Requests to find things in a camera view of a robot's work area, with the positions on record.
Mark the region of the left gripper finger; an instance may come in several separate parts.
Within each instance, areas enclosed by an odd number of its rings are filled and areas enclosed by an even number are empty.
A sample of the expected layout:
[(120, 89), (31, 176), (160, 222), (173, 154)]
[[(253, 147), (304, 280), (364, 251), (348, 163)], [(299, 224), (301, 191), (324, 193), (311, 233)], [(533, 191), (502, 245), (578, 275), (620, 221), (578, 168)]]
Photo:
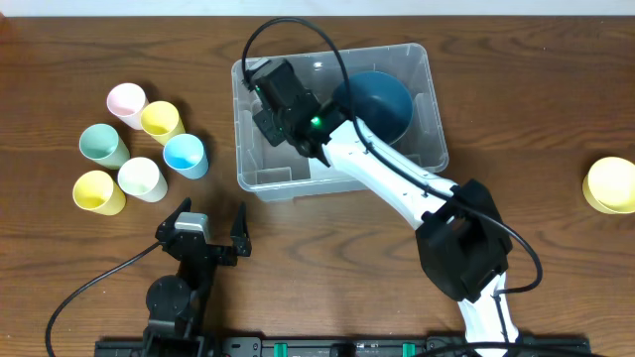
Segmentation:
[(241, 202), (237, 215), (230, 230), (230, 238), (234, 254), (240, 257), (250, 257), (252, 252), (252, 244), (248, 232), (246, 220), (247, 207), (245, 202)]
[(157, 228), (156, 237), (170, 237), (176, 230), (176, 222), (183, 212), (191, 211), (191, 199), (186, 197), (182, 203)]

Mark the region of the dark blue bowl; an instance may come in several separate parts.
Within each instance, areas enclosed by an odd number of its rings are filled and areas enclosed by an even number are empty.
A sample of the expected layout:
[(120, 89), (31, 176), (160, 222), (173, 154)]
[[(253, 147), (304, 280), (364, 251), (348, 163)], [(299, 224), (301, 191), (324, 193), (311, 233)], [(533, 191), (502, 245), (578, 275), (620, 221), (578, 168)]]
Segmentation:
[(386, 144), (394, 144), (413, 120), (413, 100), (396, 77), (380, 71), (364, 71), (349, 77), (358, 120)]

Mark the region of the yellow small bowl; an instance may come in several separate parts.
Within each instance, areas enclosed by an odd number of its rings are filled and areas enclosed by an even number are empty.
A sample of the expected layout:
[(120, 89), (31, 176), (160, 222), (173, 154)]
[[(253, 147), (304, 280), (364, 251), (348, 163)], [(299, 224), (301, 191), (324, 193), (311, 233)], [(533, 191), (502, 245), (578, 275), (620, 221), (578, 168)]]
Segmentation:
[(582, 181), (586, 202), (606, 214), (634, 212), (634, 164), (618, 157), (596, 161)]

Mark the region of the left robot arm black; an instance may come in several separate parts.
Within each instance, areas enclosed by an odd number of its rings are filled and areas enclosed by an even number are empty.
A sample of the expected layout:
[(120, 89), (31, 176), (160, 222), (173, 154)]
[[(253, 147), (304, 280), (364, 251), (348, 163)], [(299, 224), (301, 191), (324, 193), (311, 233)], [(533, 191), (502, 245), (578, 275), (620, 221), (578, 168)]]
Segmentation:
[(232, 244), (209, 242), (208, 217), (191, 211), (191, 199), (157, 228), (162, 250), (179, 262), (178, 271), (154, 281), (146, 294), (149, 310), (144, 330), (146, 357), (219, 356), (216, 338), (203, 331), (207, 302), (220, 266), (234, 267), (240, 257), (252, 252), (246, 221), (246, 204), (241, 203), (230, 230)]

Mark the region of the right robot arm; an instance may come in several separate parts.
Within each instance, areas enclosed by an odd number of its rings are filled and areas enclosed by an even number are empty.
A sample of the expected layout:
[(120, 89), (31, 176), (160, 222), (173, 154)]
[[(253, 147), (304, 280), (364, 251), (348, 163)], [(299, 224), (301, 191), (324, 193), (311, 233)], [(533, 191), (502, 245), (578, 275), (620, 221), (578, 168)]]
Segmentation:
[(506, 298), (511, 233), (484, 185), (458, 185), (392, 148), (413, 117), (397, 78), (356, 73), (320, 100), (286, 59), (263, 59), (243, 72), (262, 103), (254, 121), (272, 146), (287, 143), (360, 181), (412, 226), (422, 269), (457, 302), (468, 342), (518, 341)]

